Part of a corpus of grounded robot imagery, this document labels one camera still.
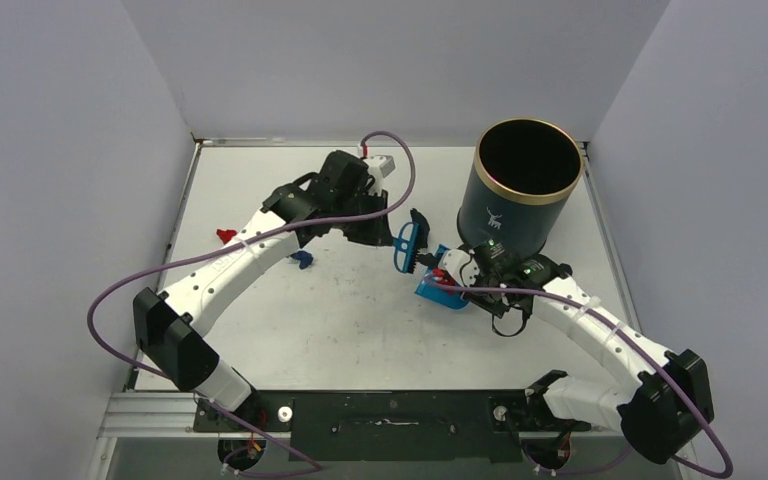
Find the blue hand brush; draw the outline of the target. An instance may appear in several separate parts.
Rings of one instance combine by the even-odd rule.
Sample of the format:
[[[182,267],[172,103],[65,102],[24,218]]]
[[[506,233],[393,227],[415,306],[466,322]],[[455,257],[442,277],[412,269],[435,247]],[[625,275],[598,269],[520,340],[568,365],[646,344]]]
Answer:
[[[418,263],[421,247],[418,240],[422,229],[417,222],[407,222],[402,225],[398,234],[393,238],[393,265],[402,274],[413,274]]]

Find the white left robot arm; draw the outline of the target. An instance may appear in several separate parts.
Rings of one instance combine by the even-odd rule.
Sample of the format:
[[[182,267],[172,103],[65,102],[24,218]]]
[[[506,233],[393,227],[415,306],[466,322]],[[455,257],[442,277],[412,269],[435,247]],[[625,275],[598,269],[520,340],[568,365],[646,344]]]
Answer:
[[[339,222],[351,242],[389,246],[384,179],[395,169],[390,155],[367,159],[329,153],[322,168],[276,188],[228,243],[231,252],[200,266],[161,292],[149,288],[133,300],[140,351],[181,391],[219,405],[219,416],[242,431],[257,420],[254,387],[221,359],[205,336],[221,314],[268,269],[330,231],[327,217],[361,216]]]

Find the blue plastic dustpan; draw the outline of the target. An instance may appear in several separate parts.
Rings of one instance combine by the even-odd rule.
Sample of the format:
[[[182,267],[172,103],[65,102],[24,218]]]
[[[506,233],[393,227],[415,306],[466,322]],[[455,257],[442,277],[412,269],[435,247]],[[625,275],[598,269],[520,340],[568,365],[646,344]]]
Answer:
[[[422,272],[422,278],[415,289],[415,294],[449,309],[461,310],[468,305],[468,301],[463,299],[460,293],[429,286],[426,282],[426,277],[434,274],[440,258],[448,250],[449,248],[447,246],[440,244],[434,254],[420,253],[417,256],[416,265],[422,265],[424,271]]]

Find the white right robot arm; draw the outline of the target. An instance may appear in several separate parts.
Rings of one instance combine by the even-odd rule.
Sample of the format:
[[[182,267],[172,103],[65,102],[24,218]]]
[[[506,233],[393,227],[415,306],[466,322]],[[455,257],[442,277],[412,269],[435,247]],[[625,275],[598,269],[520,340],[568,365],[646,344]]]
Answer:
[[[542,254],[523,257],[494,240],[442,254],[438,268],[450,292],[501,317],[518,310],[554,327],[613,378],[577,380],[555,371],[531,385],[528,421],[548,429],[560,420],[623,434],[647,460],[664,464],[714,418],[705,361],[646,338],[603,307],[571,268]]]

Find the small red paper scrap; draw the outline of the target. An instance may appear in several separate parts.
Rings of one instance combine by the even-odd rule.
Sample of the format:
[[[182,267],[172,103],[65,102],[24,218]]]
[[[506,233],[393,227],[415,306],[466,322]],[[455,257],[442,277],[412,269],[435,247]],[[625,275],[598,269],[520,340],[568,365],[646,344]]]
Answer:
[[[440,289],[447,289],[449,287],[457,286],[458,283],[456,280],[445,270],[440,268],[434,268],[431,270],[431,273],[429,275],[429,279],[427,280],[429,284],[435,285],[437,288]]]

